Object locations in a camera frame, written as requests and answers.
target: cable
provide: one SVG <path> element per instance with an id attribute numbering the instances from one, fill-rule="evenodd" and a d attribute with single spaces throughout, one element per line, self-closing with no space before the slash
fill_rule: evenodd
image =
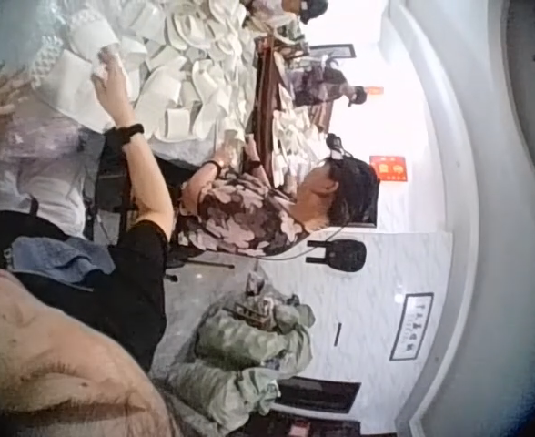
<path id="1" fill-rule="evenodd" d="M 326 238 L 324 240 L 324 242 L 326 241 L 330 241 L 330 239 L 333 239 L 334 237 L 336 237 L 340 232 L 342 232 L 346 226 L 348 225 L 348 223 L 344 226 L 342 226 L 339 230 L 337 230 L 334 234 L 330 235 L 328 238 Z M 272 259 L 272 258 L 269 258 L 269 257 L 254 257 L 254 258 L 257 258 L 257 259 L 263 259 L 264 261 L 272 261 L 272 262 L 276 262 L 276 261 L 291 261 L 293 259 L 298 259 L 300 257 L 304 257 L 306 256 L 308 253 L 311 253 L 313 252 L 314 250 L 316 249 L 319 249 L 319 248 L 312 248 L 312 249 L 308 249 L 308 250 L 305 250 L 301 253 L 298 253 L 297 255 L 294 255 L 293 257 L 287 257 L 287 258 L 278 258 L 278 259 Z"/>

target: black hair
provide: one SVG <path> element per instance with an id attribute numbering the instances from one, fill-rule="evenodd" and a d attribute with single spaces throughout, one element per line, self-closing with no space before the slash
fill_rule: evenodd
<path id="1" fill-rule="evenodd" d="M 307 25 L 308 21 L 313 18 L 318 18 L 328 11 L 328 0 L 301 0 L 301 3 L 306 2 L 307 8 L 300 8 L 300 21 Z"/>
<path id="2" fill-rule="evenodd" d="M 338 189 L 328 210 L 330 226 L 347 226 L 360 222 L 379 197 L 380 181 L 368 163 L 345 152 L 341 159 L 329 158 L 329 177 L 338 182 Z"/>
<path id="3" fill-rule="evenodd" d="M 363 86 L 355 86 L 355 96 L 350 101 L 351 105 L 362 105 L 367 101 L 367 91 Z"/>

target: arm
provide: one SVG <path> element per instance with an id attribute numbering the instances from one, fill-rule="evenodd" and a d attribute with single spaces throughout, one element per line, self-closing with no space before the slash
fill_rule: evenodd
<path id="1" fill-rule="evenodd" d="M 211 161 L 203 164 L 203 167 L 187 182 L 183 188 L 181 204 L 189 214 L 198 216 L 198 201 L 201 191 L 205 186 L 217 179 L 219 169 L 225 168 L 228 161 L 228 151 L 225 147 L 222 147 L 216 152 Z"/>
<path id="2" fill-rule="evenodd" d="M 257 152 L 256 140 L 253 138 L 253 135 L 247 136 L 245 152 L 250 161 L 261 163 L 259 153 Z M 262 183 L 266 184 L 268 187 L 271 187 L 268 173 L 266 173 L 266 169 L 263 165 L 260 164 L 259 166 L 253 168 L 253 170 L 251 170 L 251 176 L 258 178 Z"/>
<path id="3" fill-rule="evenodd" d="M 130 127 L 136 123 L 136 116 L 127 98 L 124 73 L 109 52 L 102 52 L 101 58 L 106 64 L 107 77 L 93 77 L 97 98 L 116 127 Z M 130 142 L 124 145 L 124 153 L 132 190 L 136 195 L 138 221 L 156 223 L 170 239 L 174 224 L 173 204 L 165 179 L 144 136 L 132 136 Z"/>

